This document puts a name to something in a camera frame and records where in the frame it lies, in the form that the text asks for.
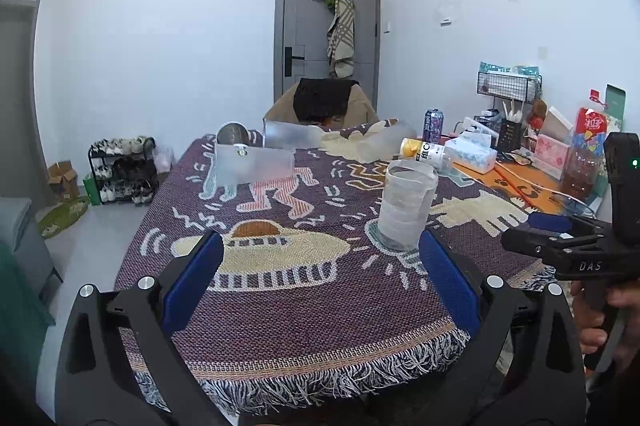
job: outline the woven blanket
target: woven blanket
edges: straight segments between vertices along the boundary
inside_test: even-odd
[[[438,299],[417,250],[377,239],[386,163],[354,143],[388,122],[343,130],[326,150],[298,150],[295,177],[215,185],[214,139],[197,139],[164,182],[122,263],[116,288],[159,273],[207,229],[225,257],[188,328],[173,336],[223,409],[264,413],[354,396],[444,370],[467,335]],[[485,273],[512,285],[543,267],[502,249],[527,212],[461,174],[441,178],[428,226]],[[127,355],[149,402],[164,406],[130,333]]]

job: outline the green bag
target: green bag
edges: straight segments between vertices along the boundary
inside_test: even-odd
[[[91,175],[87,175],[83,180],[82,184],[84,184],[84,189],[86,190],[86,194],[91,201],[92,206],[100,206],[102,202],[100,202],[100,193],[98,193],[98,186],[95,185],[95,180]]]

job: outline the orange desk mat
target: orange desk mat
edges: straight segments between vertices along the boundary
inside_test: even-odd
[[[562,213],[561,205],[551,198],[551,192],[541,190],[540,188],[530,184],[530,182],[533,182],[540,186],[544,186],[545,188],[557,190],[558,181],[533,166],[522,166],[516,163],[508,163],[506,165],[506,167],[511,171],[530,182],[525,182],[512,175],[502,168],[500,163],[496,163],[494,169],[485,174],[479,174],[458,164],[455,166],[457,170],[461,171],[468,177],[481,182],[488,188],[501,191],[510,198],[511,202],[514,202],[518,206],[523,208],[534,206],[541,212],[552,213],[555,215]]]

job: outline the pink box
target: pink box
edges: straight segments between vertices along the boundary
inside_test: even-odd
[[[566,161],[569,146],[548,135],[539,135],[534,155],[540,160],[553,166],[563,169]]]

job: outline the purple can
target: purple can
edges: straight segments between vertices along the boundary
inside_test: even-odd
[[[424,114],[424,130],[422,131],[422,140],[424,142],[433,142],[437,144],[440,142],[440,136],[442,135],[442,125],[444,123],[444,115],[437,108],[434,110],[427,110]]]

